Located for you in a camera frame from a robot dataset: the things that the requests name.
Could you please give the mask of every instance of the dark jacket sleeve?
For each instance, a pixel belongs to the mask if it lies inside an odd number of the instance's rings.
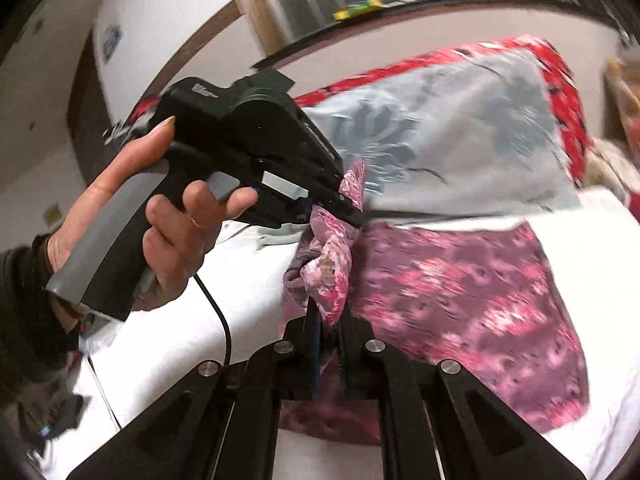
[[[0,254],[0,412],[25,386],[55,378],[78,348],[79,326],[66,334],[39,273],[37,237],[31,248]]]

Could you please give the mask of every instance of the thin wire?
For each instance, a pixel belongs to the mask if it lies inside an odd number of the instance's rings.
[[[200,287],[200,290],[207,297],[207,299],[209,300],[209,303],[213,307],[213,310],[216,311],[216,314],[218,314],[218,317],[220,318],[220,323],[222,323],[222,329],[225,331],[225,361],[223,362],[223,366],[229,366],[229,363],[231,362],[231,330],[229,330],[229,324],[226,322],[225,315],[222,314],[220,307],[218,306],[216,301],[211,297],[211,294],[207,290],[207,287],[204,286],[204,283],[202,283],[202,280],[200,279],[200,277],[197,274],[194,274],[193,279],[196,280],[196,283]]]
[[[116,416],[116,414],[111,409],[111,405],[107,400],[107,396],[104,394],[104,390],[102,389],[102,385],[100,384],[100,379],[98,378],[98,374],[95,371],[94,361],[91,359],[91,355],[89,353],[86,354],[86,360],[89,363],[89,366],[91,367],[92,372],[94,373],[95,383],[98,386],[98,391],[100,391],[100,396],[102,397],[102,400],[104,401],[104,403],[107,405],[109,414],[111,415],[111,418],[113,419],[115,425],[118,427],[118,431],[120,431],[122,429],[122,425],[120,424],[120,421],[118,420],[118,417]]]

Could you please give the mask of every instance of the mattress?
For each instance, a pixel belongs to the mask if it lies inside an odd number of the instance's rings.
[[[591,404],[580,420],[545,435],[588,479],[604,480],[640,428],[640,345],[636,276],[640,226],[609,192],[580,192],[582,208],[527,216],[551,263],[580,336]],[[522,217],[420,224],[437,229],[509,228]],[[199,272],[229,322],[232,361],[278,338],[281,278],[296,245],[256,250],[253,228],[236,222]],[[197,285],[153,312],[133,313],[110,348],[94,356],[104,395],[124,425],[204,359],[222,361],[220,322]],[[51,446],[44,475],[63,479],[116,431],[91,370],[83,364],[76,391],[92,396],[78,430]],[[380,449],[329,443],[280,431],[273,478],[378,480]]]

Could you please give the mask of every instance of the silver screw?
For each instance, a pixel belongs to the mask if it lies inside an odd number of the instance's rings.
[[[213,361],[204,361],[198,366],[198,373],[203,377],[211,377],[218,373],[218,363]]]
[[[460,371],[460,363],[453,359],[446,359],[441,362],[440,368],[442,368],[442,371],[446,374],[455,375]]]
[[[385,349],[385,344],[384,342],[380,341],[380,339],[369,339],[366,343],[364,343],[364,348],[369,350],[369,352],[377,354],[378,352],[382,352]]]
[[[276,354],[288,354],[290,352],[293,352],[293,348],[293,343],[291,341],[287,341],[286,339],[278,341],[273,345],[273,351],[276,352]]]

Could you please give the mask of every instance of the floral garment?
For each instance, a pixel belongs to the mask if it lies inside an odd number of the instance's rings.
[[[353,187],[363,175],[355,164],[345,177],[358,206]],[[352,444],[379,442],[376,403],[341,397],[336,358],[328,351],[347,293],[353,315],[369,320],[376,337],[414,360],[460,361],[541,433],[587,409],[580,341],[526,222],[473,232],[378,222],[358,236],[318,208],[284,284],[287,319],[311,295],[327,336],[318,398],[285,403],[281,428]]]

